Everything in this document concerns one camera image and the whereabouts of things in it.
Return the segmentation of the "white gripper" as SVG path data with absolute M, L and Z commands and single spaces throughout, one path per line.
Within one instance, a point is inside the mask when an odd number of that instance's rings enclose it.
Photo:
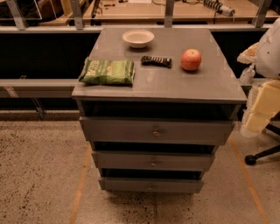
M 242 64 L 255 63 L 257 47 L 258 42 L 240 53 L 237 61 Z M 245 128 L 248 131 L 260 133 L 269 124 L 270 117 L 274 117 L 280 111 L 280 80 L 264 82 L 258 88 L 252 111 L 254 113 L 249 114 Z

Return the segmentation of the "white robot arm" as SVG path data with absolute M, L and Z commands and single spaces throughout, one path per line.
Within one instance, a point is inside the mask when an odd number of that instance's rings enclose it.
M 261 133 L 270 120 L 280 112 L 280 18 L 262 35 L 260 40 L 237 57 L 242 64 L 250 64 L 242 78 L 251 70 L 268 80 L 260 87 L 252 87 L 248 94 L 247 109 L 241 120 L 241 133 L 253 137 Z

